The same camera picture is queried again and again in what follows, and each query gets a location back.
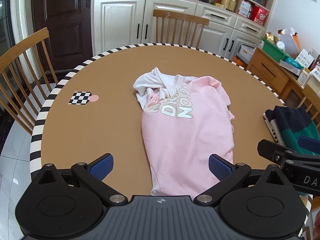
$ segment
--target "blue gripper pad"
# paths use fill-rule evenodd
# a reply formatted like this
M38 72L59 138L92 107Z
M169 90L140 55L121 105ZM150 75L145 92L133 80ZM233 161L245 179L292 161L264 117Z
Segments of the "blue gripper pad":
M105 154L102 158L99 158L97 162L93 162L89 173L99 180L103 180L113 169L113 156L111 154Z
M236 166L220 156L212 154L209 157L209 170L214 176L217 177L218 180L222 181L236 170Z
M301 135L298 138L298 145L310 152L320 154L320 141Z

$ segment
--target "metal screw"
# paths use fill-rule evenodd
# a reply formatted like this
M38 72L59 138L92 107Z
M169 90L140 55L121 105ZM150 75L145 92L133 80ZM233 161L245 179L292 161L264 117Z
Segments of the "metal screw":
M109 199L113 203L121 203L125 200L125 197L123 195L116 194L116 195L112 195Z
M209 195L200 195L197 197L197 200L202 202L202 203L208 203L210 201L212 201L212 197Z

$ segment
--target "cabinet handle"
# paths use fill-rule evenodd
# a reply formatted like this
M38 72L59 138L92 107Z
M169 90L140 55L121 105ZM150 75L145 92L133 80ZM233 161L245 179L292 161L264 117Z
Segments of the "cabinet handle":
M147 32L148 32L148 24L146 24L146 34L144 35L144 39L147 39Z
M215 14L212 14L212 13L211 13L211 15L225 20L225 18L222 17L222 16L218 16L218 15L215 15Z
M233 44L235 44L235 41L234 41L234 40L232 40L232 44L231 44L231 48L229 49L229 52L231 52L232 47L233 47Z
M257 33L257 31L256 31L256 30L254 30L254 29L252 29L252 28L250 28L250 27L248 27L248 26L246 26L246 27L247 27L247 29L249 29L249 30L254 31L254 32L256 32L256 33Z
M140 28L140 23L138 23L137 39L139 38L139 28Z
M227 38L227 43L226 43L226 45L224 46L223 50L226 50L227 45L228 45L228 42L229 42L229 39Z
M266 67L266 65L264 65L263 63L261 63L261 65L262 65L263 67L265 67L265 69L268 70L268 72L269 72L271 75L273 75L274 78L276 77L276 76Z

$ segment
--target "green basket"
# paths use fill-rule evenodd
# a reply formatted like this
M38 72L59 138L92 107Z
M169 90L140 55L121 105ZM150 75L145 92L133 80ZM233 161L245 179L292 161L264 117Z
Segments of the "green basket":
M277 46L273 45L270 41L266 40L265 38L262 38L262 40L264 41L264 45L262 48L263 51L267 53L270 57L272 57L276 62L280 63L280 60L285 61L286 58L290 57L289 54L285 53Z

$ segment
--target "pink circle sticker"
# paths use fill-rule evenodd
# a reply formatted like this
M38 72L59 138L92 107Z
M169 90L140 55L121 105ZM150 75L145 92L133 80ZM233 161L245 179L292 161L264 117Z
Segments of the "pink circle sticker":
M90 102L95 102L99 99L99 96L98 95L92 95L89 97L89 101Z

